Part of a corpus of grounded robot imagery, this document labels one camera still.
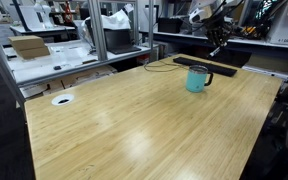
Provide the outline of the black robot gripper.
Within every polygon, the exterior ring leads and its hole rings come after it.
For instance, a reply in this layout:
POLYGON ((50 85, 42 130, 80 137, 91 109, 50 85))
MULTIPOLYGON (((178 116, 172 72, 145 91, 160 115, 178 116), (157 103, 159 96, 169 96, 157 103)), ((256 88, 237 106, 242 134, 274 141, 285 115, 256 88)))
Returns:
POLYGON ((205 21, 206 37, 216 47, 225 47, 232 33, 232 26, 223 16, 215 16, 205 21))

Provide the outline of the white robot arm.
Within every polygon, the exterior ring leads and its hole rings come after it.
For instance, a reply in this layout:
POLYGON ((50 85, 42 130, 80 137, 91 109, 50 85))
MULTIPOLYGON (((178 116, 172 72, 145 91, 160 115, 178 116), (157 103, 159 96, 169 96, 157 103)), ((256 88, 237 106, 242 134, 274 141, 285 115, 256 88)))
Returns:
POLYGON ((193 0, 188 16, 189 23, 200 23, 205 36, 216 47, 224 47, 233 31, 233 24, 225 17, 237 9, 244 0, 193 0))

